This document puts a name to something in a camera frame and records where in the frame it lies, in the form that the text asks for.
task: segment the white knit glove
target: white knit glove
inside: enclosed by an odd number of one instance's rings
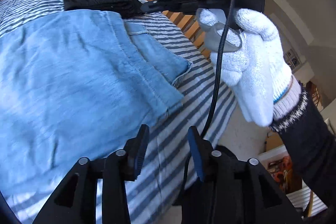
[[[215,13],[204,9],[197,12],[198,22],[206,32],[204,44],[213,51],[218,48],[223,32],[219,29],[219,24],[223,27],[225,23],[223,14],[218,10]],[[223,54],[221,79],[235,93],[245,119],[268,126],[273,120],[273,102],[286,91],[292,72],[283,60],[278,31],[266,16],[241,9],[235,20],[245,30],[240,35],[242,48]],[[239,36],[232,32],[228,33],[226,41],[235,46],[240,44]],[[212,52],[210,58],[215,66],[217,53]]]

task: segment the striped bed sheet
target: striped bed sheet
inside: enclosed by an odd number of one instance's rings
[[[38,17],[61,11],[63,0],[1,0],[0,36]],[[167,49],[193,62],[192,70],[179,87],[184,95],[183,107],[163,123],[151,128],[141,175],[135,182],[126,182],[131,222],[155,223],[177,197],[183,179],[184,161],[189,152],[186,134],[191,125],[195,125],[199,132],[202,131],[210,108],[215,76],[210,63],[162,13],[148,14],[127,21],[144,25]],[[213,146],[224,133],[235,106],[233,93],[222,83],[213,122],[205,136]],[[187,186],[195,179],[196,173],[191,160]],[[5,198],[19,220],[23,224],[29,224],[57,183],[49,185],[48,191],[43,193],[32,191]],[[101,190],[100,181],[97,189],[97,223],[101,223]]]

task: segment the bed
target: bed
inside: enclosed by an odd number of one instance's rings
[[[1,0],[0,36],[26,22],[61,11],[63,0]],[[164,14],[153,13],[127,21],[142,24],[164,47],[193,63],[193,68],[179,86],[179,91],[184,95],[183,107],[150,129],[150,143],[142,173],[135,182],[126,183],[131,222],[155,223],[177,197],[183,178],[184,161],[189,152],[186,133],[191,125],[197,126],[199,131],[203,129],[215,76],[209,61]],[[235,106],[233,93],[222,83],[214,119],[205,137],[213,146],[224,133]],[[191,160],[187,186],[195,179],[196,173]],[[5,198],[19,220],[28,224],[32,223],[56,186],[57,182],[49,185],[45,191],[20,193]],[[99,182],[97,223],[101,223],[101,190],[102,184]]]

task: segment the light blue jeans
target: light blue jeans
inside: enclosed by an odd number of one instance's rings
[[[41,17],[0,38],[0,190],[43,190],[181,107],[191,63],[113,12]]]

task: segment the white floor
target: white floor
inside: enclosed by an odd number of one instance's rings
[[[253,123],[247,123],[240,108],[236,107],[219,143],[235,153],[239,160],[248,160],[264,152],[267,132],[267,128],[260,128]],[[181,223],[180,207],[172,207],[159,221],[159,224],[179,223]]]

